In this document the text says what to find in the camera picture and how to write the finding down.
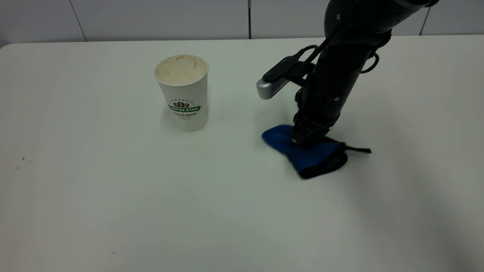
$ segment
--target black strap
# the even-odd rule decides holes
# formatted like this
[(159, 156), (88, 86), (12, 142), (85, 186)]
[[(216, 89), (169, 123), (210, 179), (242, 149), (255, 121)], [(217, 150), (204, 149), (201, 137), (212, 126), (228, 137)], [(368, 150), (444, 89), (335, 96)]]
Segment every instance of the black strap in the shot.
[(345, 150), (353, 150), (356, 152), (371, 154), (371, 149), (369, 148), (355, 148), (355, 147), (347, 146), (346, 144), (345, 144)]

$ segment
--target blue towel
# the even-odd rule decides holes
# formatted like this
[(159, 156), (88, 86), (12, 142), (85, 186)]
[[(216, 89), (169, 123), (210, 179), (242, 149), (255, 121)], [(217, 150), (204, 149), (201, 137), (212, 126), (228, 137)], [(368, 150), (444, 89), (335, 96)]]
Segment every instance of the blue towel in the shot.
[(292, 126), (279, 125), (262, 134), (262, 138), (274, 149), (286, 155), (299, 175), (313, 178), (341, 168), (347, 161), (346, 150), (371, 153), (369, 149), (357, 149), (343, 142), (324, 137), (321, 142), (303, 149), (291, 141)]

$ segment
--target blue cloth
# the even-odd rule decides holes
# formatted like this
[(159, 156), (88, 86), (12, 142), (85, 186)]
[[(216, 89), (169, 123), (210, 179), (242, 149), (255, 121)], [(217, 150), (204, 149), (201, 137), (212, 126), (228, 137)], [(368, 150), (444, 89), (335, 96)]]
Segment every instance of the blue cloth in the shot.
[(262, 138), (271, 147), (286, 155), (296, 171), (304, 178), (308, 178), (302, 175), (304, 169), (319, 166), (341, 145), (339, 142), (319, 142), (308, 149), (303, 149), (291, 141), (291, 130), (290, 125), (279, 125), (264, 132)]

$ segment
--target green label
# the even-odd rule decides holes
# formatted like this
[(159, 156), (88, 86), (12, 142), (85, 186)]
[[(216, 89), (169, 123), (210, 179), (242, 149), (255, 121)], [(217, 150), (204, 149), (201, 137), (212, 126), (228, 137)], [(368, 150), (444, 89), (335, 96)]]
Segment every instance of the green label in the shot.
[(168, 105), (168, 107), (170, 107), (170, 109), (174, 110), (174, 111), (199, 111), (200, 110), (200, 106), (196, 106), (196, 107), (173, 107), (173, 106)]

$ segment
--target white wall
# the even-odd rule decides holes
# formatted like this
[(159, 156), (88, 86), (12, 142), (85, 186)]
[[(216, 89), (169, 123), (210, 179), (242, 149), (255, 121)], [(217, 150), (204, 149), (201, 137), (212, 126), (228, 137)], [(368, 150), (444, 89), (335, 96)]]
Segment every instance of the white wall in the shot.
[(0, 44), (84, 41), (69, 0), (0, 0)]
[[(324, 14), (330, 0), (252, 0), (252, 38), (324, 36)], [(394, 35), (419, 35), (427, 8), (394, 28)]]
[[(0, 0), (0, 44), (247, 39), (248, 0)], [(324, 35), (329, 0), (251, 0), (252, 38)], [(427, 8), (394, 28), (418, 35)], [(484, 0), (440, 0), (423, 35), (484, 34)]]
[(422, 34), (484, 34), (484, 0), (440, 0)]
[(88, 41), (247, 39), (247, 0), (72, 0)]

